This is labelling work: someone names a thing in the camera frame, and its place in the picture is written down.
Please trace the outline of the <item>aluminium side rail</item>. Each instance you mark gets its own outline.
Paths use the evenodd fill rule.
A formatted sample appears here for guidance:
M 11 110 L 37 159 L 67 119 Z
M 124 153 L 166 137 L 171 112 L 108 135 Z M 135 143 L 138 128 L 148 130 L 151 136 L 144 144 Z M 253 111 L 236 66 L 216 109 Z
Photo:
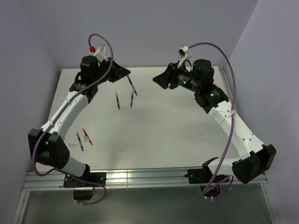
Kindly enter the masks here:
M 255 149 L 259 148 L 259 140 L 256 140 L 255 135 L 235 110 L 235 74 L 231 65 L 229 66 L 229 69 L 233 83 L 232 96 L 230 101 L 220 103 L 221 120 L 219 124 L 225 133 L 228 134 L 228 144 L 233 143 L 239 157 L 241 159 L 246 159 L 250 157 L 250 152 L 254 152 Z

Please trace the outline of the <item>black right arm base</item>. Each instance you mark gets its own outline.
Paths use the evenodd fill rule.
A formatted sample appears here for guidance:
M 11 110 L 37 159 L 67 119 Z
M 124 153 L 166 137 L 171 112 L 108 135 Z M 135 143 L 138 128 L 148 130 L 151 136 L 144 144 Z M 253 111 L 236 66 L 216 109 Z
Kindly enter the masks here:
M 211 172 L 205 171 L 203 168 L 199 169 L 188 169 L 187 173 L 184 175 L 189 181 L 189 184 L 208 184 L 210 181 L 212 174 Z M 221 187 L 220 185 L 216 186 L 215 185 L 219 182 L 229 182 L 229 177 L 226 175 L 218 175 L 215 177 L 213 180 L 212 184 L 210 187 L 212 187 L 211 190 L 206 192 L 204 196 L 208 198 L 214 198 L 220 195 L 221 193 Z

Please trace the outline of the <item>dark blue capped pen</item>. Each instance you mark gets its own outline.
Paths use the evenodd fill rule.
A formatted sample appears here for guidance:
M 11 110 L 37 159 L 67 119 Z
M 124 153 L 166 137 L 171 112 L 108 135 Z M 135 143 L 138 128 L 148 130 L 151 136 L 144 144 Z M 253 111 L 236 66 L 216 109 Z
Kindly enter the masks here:
M 83 147 L 82 140 L 81 140 L 81 137 L 80 137 L 79 133 L 76 132 L 76 135 L 77 135 L 77 139 L 78 139 L 81 151 L 84 151 L 84 147 Z

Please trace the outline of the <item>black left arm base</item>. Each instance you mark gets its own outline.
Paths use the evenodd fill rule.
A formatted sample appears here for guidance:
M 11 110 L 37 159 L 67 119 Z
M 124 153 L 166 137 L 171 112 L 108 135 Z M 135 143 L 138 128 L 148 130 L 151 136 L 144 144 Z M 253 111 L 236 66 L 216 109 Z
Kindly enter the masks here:
M 93 205 L 102 201 L 106 197 L 106 179 L 106 172 L 91 172 L 86 178 L 65 175 L 63 188 L 73 189 L 73 199 L 77 203 Z M 102 188 L 104 193 L 97 201 L 91 202 L 96 187 Z

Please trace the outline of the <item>green capped pen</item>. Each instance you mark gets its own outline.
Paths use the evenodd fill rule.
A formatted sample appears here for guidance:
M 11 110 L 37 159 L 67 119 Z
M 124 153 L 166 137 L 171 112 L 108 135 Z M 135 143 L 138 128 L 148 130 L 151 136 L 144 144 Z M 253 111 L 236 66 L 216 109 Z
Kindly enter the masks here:
M 130 86 L 132 87 L 133 93 L 134 93 L 136 96 L 138 96 L 138 93 L 137 93 L 137 91 L 136 91 L 136 88 L 135 88 L 135 86 L 134 86 L 134 84 L 133 84 L 133 82 L 132 82 L 130 76 L 127 75 L 127 78 L 128 78 L 128 81 L 129 81 Z

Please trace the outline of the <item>magenta pen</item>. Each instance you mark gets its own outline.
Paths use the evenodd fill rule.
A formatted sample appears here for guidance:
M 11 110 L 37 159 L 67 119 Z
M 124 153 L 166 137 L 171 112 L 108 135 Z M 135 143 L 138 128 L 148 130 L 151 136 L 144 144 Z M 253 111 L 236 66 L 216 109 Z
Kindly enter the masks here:
M 121 110 L 121 105 L 120 105 L 120 101 L 119 101 L 118 91 L 115 91 L 115 97 L 116 97 L 116 102 L 117 102 L 118 110 Z

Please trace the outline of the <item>light blue pen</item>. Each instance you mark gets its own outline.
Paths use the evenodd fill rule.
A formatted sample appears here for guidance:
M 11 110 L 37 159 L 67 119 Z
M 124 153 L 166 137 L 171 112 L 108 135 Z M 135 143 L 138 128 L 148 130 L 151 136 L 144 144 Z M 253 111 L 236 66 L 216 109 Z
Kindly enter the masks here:
M 130 108 L 133 107 L 133 99 L 134 99 L 134 92 L 131 92 L 131 98 L 130 98 Z

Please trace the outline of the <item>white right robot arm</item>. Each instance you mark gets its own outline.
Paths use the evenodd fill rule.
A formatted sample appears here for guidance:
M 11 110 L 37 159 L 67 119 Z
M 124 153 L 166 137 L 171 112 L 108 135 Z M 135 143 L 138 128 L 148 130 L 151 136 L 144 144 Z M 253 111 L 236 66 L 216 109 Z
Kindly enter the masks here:
M 237 149 L 237 158 L 214 157 L 203 163 L 200 174 L 203 182 L 212 182 L 221 175 L 234 176 L 246 184 L 270 168 L 277 152 L 275 147 L 265 145 L 232 109 L 228 96 L 214 84 L 214 69 L 209 60 L 196 60 L 190 71 L 184 65 L 170 63 L 153 82 L 163 89 L 182 86 L 194 92 L 196 103 L 220 125 Z

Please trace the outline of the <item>aluminium front rail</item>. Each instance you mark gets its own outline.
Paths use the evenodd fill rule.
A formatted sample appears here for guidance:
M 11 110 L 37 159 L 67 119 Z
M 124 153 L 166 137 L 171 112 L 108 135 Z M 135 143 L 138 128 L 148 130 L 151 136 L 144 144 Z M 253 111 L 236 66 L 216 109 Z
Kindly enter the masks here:
M 188 168 L 148 168 L 103 170 L 106 175 L 106 189 L 134 189 L 159 187 L 191 186 L 185 177 Z M 25 176 L 22 191 L 73 190 L 65 188 L 65 175 L 53 171 L 47 176 L 37 176 L 28 172 Z

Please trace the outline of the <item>red capped pen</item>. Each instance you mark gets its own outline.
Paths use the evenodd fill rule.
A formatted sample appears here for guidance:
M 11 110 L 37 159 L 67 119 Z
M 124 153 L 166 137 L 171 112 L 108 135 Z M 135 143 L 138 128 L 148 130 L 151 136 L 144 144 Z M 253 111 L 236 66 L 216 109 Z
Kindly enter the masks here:
M 91 145 L 93 145 L 93 142 L 91 141 L 91 139 L 90 139 L 88 133 L 86 132 L 86 130 L 85 130 L 84 128 L 82 128 L 82 131 L 83 131 L 84 135 L 86 136 L 86 139 L 88 140 L 88 142 L 89 142 Z

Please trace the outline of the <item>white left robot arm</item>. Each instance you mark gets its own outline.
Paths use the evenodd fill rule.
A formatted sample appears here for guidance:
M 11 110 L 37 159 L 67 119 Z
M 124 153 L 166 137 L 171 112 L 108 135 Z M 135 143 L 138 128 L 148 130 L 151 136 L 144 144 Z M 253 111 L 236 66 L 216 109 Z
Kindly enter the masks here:
M 105 81 L 114 83 L 130 73 L 130 70 L 121 67 L 112 58 L 103 61 L 95 56 L 82 58 L 80 71 L 63 104 L 41 128 L 33 128 L 28 133 L 32 166 L 38 176 L 43 176 L 36 168 L 36 164 L 40 163 L 74 176 L 74 181 L 79 186 L 90 183 L 90 167 L 71 156 L 64 142 L 66 134 L 98 92 L 99 84 Z

